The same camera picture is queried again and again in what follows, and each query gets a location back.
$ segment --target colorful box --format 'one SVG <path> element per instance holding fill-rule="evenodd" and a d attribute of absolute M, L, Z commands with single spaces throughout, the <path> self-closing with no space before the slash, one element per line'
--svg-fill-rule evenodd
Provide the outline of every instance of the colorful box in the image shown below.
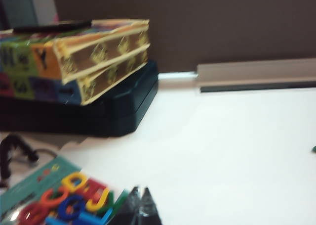
<path fill-rule="evenodd" d="M 96 20 L 65 33 L 1 32 L 1 66 L 8 74 L 68 83 L 145 51 L 148 20 Z"/>

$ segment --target black device on box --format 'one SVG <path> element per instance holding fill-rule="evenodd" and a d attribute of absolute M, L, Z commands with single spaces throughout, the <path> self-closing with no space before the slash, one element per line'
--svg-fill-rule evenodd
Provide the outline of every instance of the black device on box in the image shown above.
<path fill-rule="evenodd" d="M 0 131 L 125 135 L 137 129 L 157 90 L 157 65 L 149 60 L 86 106 L 0 97 Z"/>

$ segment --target black cable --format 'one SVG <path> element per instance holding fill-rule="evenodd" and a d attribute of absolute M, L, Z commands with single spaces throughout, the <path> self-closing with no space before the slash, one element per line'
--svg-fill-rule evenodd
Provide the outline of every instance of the black cable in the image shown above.
<path fill-rule="evenodd" d="M 39 159 L 38 153 L 46 153 L 53 158 L 57 157 L 57 154 L 49 149 L 39 148 L 33 150 L 31 146 L 26 143 L 20 136 L 10 134 L 2 140 L 0 143 L 0 187 L 8 187 L 7 181 L 11 176 L 9 168 L 10 158 L 9 154 L 11 149 L 20 148 L 24 155 L 28 157 L 30 162 L 36 162 Z"/>

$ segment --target gold patterned box side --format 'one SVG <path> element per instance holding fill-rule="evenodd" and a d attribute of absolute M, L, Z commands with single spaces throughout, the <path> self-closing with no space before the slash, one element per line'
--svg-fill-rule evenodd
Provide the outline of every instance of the gold patterned box side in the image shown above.
<path fill-rule="evenodd" d="M 147 51 L 132 56 L 87 77 L 77 79 L 82 105 L 89 104 L 147 63 Z"/>

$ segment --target yellow letter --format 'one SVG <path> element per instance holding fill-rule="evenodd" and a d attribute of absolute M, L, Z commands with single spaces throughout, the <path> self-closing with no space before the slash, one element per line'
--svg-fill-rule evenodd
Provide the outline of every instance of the yellow letter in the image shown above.
<path fill-rule="evenodd" d="M 85 207 L 89 212 L 96 212 L 99 209 L 103 207 L 105 202 L 107 201 L 108 194 L 109 194 L 109 189 L 105 188 L 104 191 L 102 192 L 102 195 L 98 201 L 98 203 L 94 204 L 92 199 L 89 199 L 88 202 L 86 203 Z"/>
<path fill-rule="evenodd" d="M 78 185 L 74 185 L 75 180 L 81 180 L 81 181 Z M 70 175 L 64 177 L 61 180 L 61 183 L 64 186 L 66 186 L 71 193 L 74 193 L 77 189 L 83 187 L 86 182 L 87 182 L 87 177 L 80 172 L 71 173 Z"/>

